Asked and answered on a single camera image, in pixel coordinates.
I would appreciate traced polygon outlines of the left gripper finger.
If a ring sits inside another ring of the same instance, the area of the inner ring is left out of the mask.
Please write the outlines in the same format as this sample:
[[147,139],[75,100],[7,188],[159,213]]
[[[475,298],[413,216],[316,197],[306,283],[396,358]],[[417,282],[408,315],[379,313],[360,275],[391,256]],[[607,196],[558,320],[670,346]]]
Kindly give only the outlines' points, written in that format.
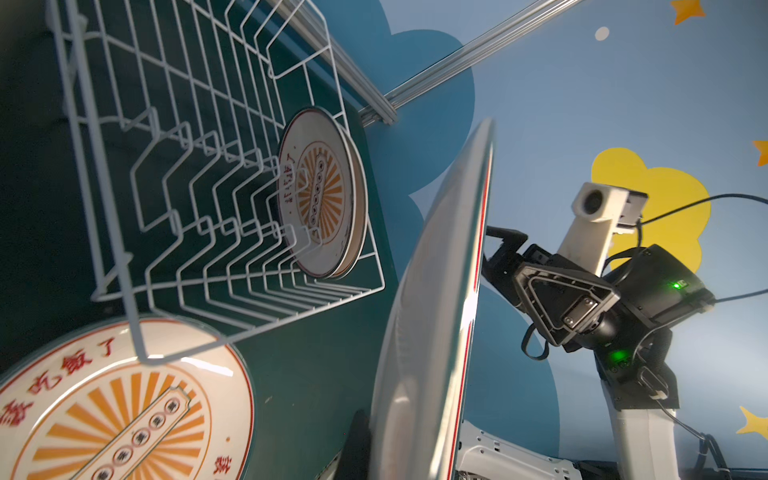
[[369,416],[362,409],[353,415],[335,472],[336,480],[366,480],[371,455]]

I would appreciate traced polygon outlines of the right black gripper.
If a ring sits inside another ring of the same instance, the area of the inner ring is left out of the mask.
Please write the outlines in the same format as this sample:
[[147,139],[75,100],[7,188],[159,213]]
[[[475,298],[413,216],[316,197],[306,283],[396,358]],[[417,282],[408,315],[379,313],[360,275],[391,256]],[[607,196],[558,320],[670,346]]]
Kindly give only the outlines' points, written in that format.
[[614,285],[536,244],[520,254],[528,236],[518,230],[488,226],[485,234],[501,245],[483,258],[483,277],[532,321],[523,348],[534,333],[546,341],[545,351],[595,350],[616,341],[620,321],[613,308],[620,293]]

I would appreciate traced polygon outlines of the white round plate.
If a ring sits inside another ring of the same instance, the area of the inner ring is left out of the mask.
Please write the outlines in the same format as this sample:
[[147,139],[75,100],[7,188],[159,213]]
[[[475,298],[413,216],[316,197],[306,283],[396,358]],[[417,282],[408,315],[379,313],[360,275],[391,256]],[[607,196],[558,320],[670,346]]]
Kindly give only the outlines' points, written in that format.
[[346,141],[350,151],[352,170],[355,178],[355,208],[353,228],[349,242],[349,251],[345,255],[339,269],[330,278],[340,279],[350,273],[357,263],[366,239],[368,219],[368,186],[359,150],[350,133],[346,133]]
[[368,478],[454,475],[479,297],[495,125],[447,171],[398,287],[374,385]]
[[148,359],[111,319],[1,377],[5,479],[241,479],[256,410],[240,352],[199,323],[148,318]]
[[330,278],[349,251],[355,178],[346,131],[329,112],[307,107],[294,115],[279,150],[278,214],[295,235],[298,267]]

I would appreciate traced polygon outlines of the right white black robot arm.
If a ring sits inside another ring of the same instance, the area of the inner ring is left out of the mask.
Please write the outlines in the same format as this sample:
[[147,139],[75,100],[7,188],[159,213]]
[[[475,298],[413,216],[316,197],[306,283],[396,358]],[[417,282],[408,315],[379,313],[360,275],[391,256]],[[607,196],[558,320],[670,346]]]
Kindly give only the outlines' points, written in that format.
[[614,467],[579,461],[567,467],[518,446],[498,451],[505,473],[528,479],[674,479],[679,475],[674,431],[679,390],[667,365],[675,325],[716,304],[697,276],[657,245],[637,244],[615,255],[616,269],[600,262],[596,272],[530,244],[517,230],[487,229],[500,246],[482,261],[483,277],[531,323],[528,346],[543,340],[550,350],[592,352],[611,413],[619,452]]

